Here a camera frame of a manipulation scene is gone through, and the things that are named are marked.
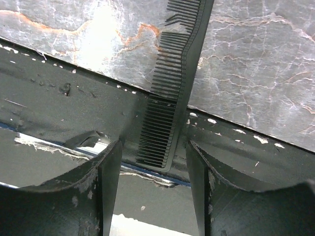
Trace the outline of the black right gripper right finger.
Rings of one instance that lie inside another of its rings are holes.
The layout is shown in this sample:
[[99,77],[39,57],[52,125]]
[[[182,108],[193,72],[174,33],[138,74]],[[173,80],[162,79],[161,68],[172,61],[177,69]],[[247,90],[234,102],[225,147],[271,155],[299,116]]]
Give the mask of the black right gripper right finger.
[[202,236],[312,236],[315,182],[262,191],[262,182],[218,161],[193,141],[187,168]]

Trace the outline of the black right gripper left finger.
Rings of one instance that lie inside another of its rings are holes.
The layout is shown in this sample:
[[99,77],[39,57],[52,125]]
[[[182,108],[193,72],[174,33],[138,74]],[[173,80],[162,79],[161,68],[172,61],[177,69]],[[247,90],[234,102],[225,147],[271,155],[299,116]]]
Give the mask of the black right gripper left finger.
[[38,186],[0,187],[2,236],[107,236],[122,160],[122,143]]

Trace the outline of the black barber comb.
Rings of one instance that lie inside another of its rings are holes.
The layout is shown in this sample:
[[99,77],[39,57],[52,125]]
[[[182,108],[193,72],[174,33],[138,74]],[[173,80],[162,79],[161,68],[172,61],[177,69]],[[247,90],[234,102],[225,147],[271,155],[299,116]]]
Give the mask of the black barber comb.
[[184,125],[190,93],[210,20],[212,0],[170,0],[165,25],[179,24],[160,35],[150,95],[142,123],[136,162],[168,172]]

